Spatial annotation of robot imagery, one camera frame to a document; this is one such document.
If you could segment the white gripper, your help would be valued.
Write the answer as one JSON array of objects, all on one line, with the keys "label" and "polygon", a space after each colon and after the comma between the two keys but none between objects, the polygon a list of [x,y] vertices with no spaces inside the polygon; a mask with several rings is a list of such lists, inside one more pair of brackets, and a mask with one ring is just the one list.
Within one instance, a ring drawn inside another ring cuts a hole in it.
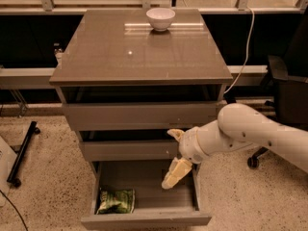
[{"label": "white gripper", "polygon": [[173,188],[192,170],[193,164],[198,165],[206,158],[206,154],[199,145],[197,132],[197,127],[193,127],[186,132],[181,129],[169,129],[167,131],[170,136],[179,141],[179,152],[184,158],[174,158],[172,160],[162,182],[163,189]]}]

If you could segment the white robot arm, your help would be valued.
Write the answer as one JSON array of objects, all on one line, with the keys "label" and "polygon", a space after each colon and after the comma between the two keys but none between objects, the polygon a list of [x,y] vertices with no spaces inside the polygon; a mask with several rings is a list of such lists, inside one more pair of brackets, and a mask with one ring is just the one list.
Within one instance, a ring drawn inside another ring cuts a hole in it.
[{"label": "white robot arm", "polygon": [[193,168],[217,152],[265,147],[303,171],[308,171],[308,132],[273,121],[251,107],[232,103],[224,106],[218,118],[187,131],[170,129],[179,142],[180,158],[172,160],[162,182],[173,188]]}]

